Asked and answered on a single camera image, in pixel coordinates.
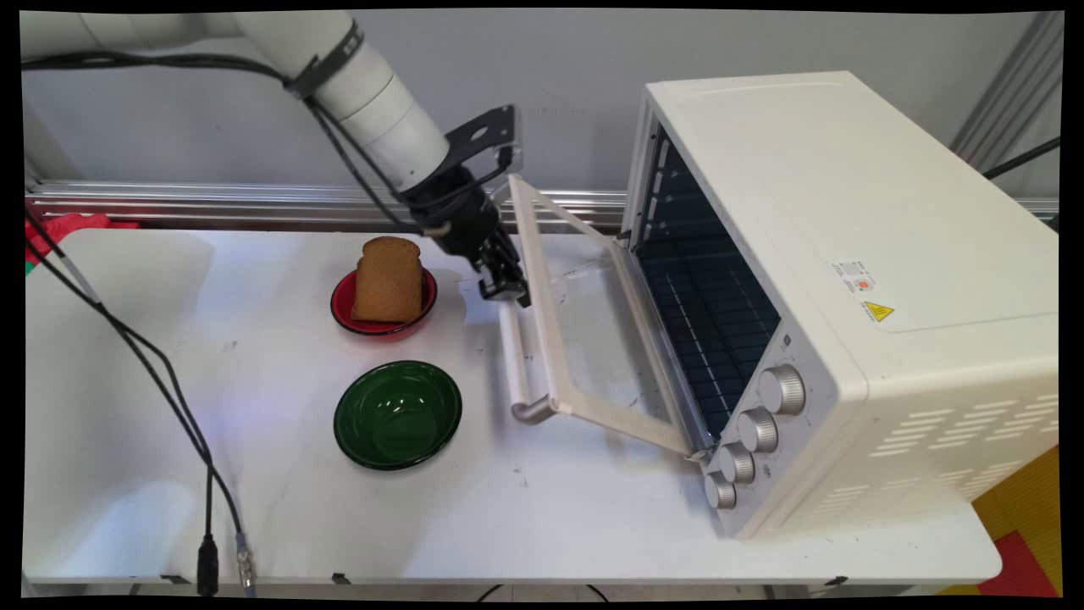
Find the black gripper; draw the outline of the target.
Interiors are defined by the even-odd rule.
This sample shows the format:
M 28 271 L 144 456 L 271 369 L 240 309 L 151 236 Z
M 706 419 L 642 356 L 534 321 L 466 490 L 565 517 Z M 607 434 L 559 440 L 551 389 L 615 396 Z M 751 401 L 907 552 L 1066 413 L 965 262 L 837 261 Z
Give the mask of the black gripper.
M 412 219 L 424 229 L 448 228 L 434 241 L 442 251 L 480 265 L 478 290 L 483 300 L 515 302 L 530 308 L 529 283 L 520 257 L 500 226 L 498 208 L 477 184 L 472 170 L 457 164 L 430 176 L 402 198 Z

